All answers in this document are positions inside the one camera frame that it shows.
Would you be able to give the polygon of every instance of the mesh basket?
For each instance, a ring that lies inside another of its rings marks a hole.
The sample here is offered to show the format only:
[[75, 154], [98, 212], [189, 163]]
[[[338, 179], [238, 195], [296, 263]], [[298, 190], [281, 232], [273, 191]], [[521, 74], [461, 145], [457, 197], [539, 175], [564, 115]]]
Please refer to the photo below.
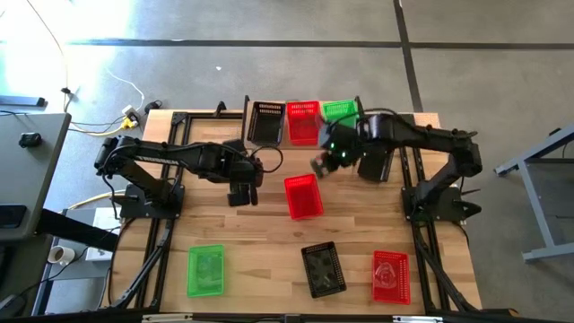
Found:
[[301, 250], [311, 297], [327, 296], [347, 290], [335, 244], [321, 243]]
[[317, 145], [319, 132], [319, 102], [287, 103], [289, 140], [294, 145]]
[[408, 305], [411, 303], [409, 257], [399, 252], [379, 251], [373, 254], [374, 301]]
[[223, 294], [223, 245], [189, 249], [187, 258], [187, 297]]
[[287, 178], [284, 184], [289, 214], [293, 220], [307, 219], [323, 213], [323, 203], [314, 174]]
[[357, 118], [359, 117], [359, 115], [356, 114], [357, 111], [357, 103], [354, 100], [343, 100], [323, 104], [323, 115], [327, 121], [333, 122], [339, 118], [355, 113], [354, 116], [339, 121], [339, 124], [351, 128], [355, 128]]
[[258, 145], [278, 145], [283, 134], [284, 119], [284, 104], [253, 102], [248, 140]]

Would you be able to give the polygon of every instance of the concrete floor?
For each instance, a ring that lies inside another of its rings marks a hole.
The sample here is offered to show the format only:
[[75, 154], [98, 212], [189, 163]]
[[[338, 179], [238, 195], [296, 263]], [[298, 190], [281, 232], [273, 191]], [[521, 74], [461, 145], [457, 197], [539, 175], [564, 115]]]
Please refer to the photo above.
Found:
[[[60, 39], [399, 40], [392, 0], [33, 3]], [[402, 4], [411, 41], [574, 42], [571, 1]], [[0, 44], [0, 92], [42, 95], [47, 111], [61, 110], [57, 48], [25, 2], [7, 6], [0, 18], [0, 39], [7, 39]], [[5, 28], [23, 24], [28, 28]], [[65, 53], [77, 92], [70, 105], [75, 121], [109, 121], [126, 104], [139, 105], [139, 94], [104, 67], [137, 84], [146, 102], [163, 100], [171, 109], [213, 109], [219, 100], [239, 109], [245, 94], [277, 100], [359, 94], [367, 108], [413, 110], [401, 49], [67, 46]], [[483, 212], [467, 230], [483, 306], [571, 320], [574, 256], [523, 263], [522, 251], [543, 246], [534, 213], [520, 177], [499, 179], [491, 169], [574, 120], [574, 51], [416, 49], [413, 61], [424, 111], [438, 112], [444, 127], [479, 132], [484, 172], [465, 187], [482, 189], [468, 197]], [[101, 140], [68, 134], [47, 207], [59, 210], [107, 191], [91, 166]], [[574, 155], [574, 146], [566, 154]], [[48, 311], [95, 308], [100, 288], [93, 281], [56, 284]]]

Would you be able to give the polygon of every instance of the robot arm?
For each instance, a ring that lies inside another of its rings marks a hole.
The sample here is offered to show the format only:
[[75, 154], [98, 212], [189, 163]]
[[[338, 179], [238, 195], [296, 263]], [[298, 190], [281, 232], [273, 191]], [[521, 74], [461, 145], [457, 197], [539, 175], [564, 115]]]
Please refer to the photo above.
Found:
[[326, 149], [311, 166], [319, 178], [348, 167], [372, 150], [392, 151], [413, 147], [449, 153], [447, 164], [429, 180], [421, 181], [414, 193], [414, 203], [423, 205], [436, 201], [440, 193], [461, 176], [472, 177], [483, 166], [471, 137], [475, 133], [459, 130], [413, 126], [397, 114], [377, 114], [362, 118], [356, 129], [335, 123], [324, 124], [319, 131], [319, 145]]
[[98, 175], [121, 175], [140, 188], [152, 204], [166, 205], [176, 198], [173, 185], [156, 179], [138, 162], [181, 166], [200, 179], [212, 183], [230, 183], [231, 206], [257, 204], [257, 188], [263, 183], [263, 165], [248, 156], [240, 140], [215, 143], [193, 143], [179, 146], [142, 141], [129, 136], [107, 138], [100, 148], [94, 167]]

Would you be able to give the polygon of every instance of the green basket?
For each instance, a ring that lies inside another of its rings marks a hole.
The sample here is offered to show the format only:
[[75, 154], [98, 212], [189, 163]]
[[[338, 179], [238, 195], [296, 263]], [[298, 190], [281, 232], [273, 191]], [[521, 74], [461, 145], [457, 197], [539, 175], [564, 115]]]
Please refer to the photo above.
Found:
[[187, 297], [223, 294], [223, 245], [192, 247], [187, 259]]
[[[323, 115], [326, 121], [336, 121], [337, 119], [357, 112], [357, 102], [354, 100], [335, 101], [323, 103]], [[359, 115], [344, 118], [339, 124], [355, 128]]]

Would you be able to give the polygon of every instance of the black plastic basket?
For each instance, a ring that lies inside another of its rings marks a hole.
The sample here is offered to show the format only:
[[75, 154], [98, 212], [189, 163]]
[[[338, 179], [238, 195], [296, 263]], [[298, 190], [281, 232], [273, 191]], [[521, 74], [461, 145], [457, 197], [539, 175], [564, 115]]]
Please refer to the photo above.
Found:
[[347, 290], [334, 242], [301, 249], [311, 297], [317, 298]]
[[283, 135], [285, 105], [281, 103], [253, 102], [248, 140], [254, 144], [278, 145]]

